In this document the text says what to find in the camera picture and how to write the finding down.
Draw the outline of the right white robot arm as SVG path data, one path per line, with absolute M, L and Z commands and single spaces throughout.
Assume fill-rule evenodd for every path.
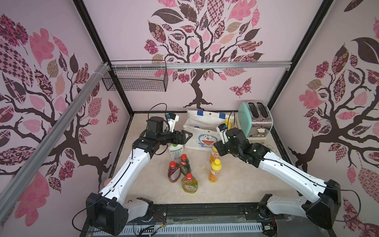
M 329 230 L 341 206 L 341 187 L 334 180 L 324 181 L 286 162 L 268 147 L 249 143 L 242 130 L 219 131 L 221 140 L 214 143 L 220 156 L 231 154 L 243 162 L 266 171 L 301 194 L 300 197 L 279 197 L 266 194 L 258 204 L 263 219 L 277 215 L 306 217 L 315 225 Z

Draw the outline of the orange soap bottle yellow cap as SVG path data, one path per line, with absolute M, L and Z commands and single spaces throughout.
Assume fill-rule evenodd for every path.
M 231 119 L 226 119 L 225 125 L 227 126 L 227 129 L 233 128 L 233 122 Z
M 213 163 L 216 159 L 219 159 L 219 153 L 215 146 L 212 146 L 211 156 L 210 156 L 210 163 Z
M 210 169 L 210 174 L 209 174 L 210 182 L 213 182 L 213 183 L 217 182 L 221 169 L 222 169 L 221 161 L 219 159 L 215 159 L 211 163 L 211 169 Z

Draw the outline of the white canvas Doraemon shopping bag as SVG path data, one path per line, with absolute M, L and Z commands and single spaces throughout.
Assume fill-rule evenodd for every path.
M 221 140 L 221 136 L 216 128 L 218 125 L 225 123 L 227 118 L 232 120 L 233 127 L 235 127 L 234 112 L 227 114 L 203 110 L 188 110 L 187 120 L 183 128 L 191 132 L 193 136 L 185 144 L 185 148 L 210 152 L 213 144 Z

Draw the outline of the dark green soap bottle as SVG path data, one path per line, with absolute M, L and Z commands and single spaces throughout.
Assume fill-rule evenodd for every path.
M 180 169 L 183 175 L 191 173 L 189 159 L 186 154 L 183 154 L 180 157 Z

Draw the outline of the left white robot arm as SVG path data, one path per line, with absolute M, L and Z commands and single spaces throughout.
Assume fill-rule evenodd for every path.
M 134 141 L 126 162 L 99 193 L 91 193 L 86 199 L 86 213 L 92 227 L 118 236 L 125 225 L 137 218 L 151 220 L 153 201 L 137 198 L 126 203 L 126 196 L 144 166 L 156 154 L 161 145 L 185 145 L 192 134 L 175 130 L 179 116 L 169 113 L 165 118 L 147 119 L 147 127 Z

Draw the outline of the yellow-green soap bottle red cap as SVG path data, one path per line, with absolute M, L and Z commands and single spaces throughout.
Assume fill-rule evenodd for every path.
M 198 190 L 198 181 L 192 173 L 188 173 L 182 178 L 181 185 L 186 193 L 193 194 Z

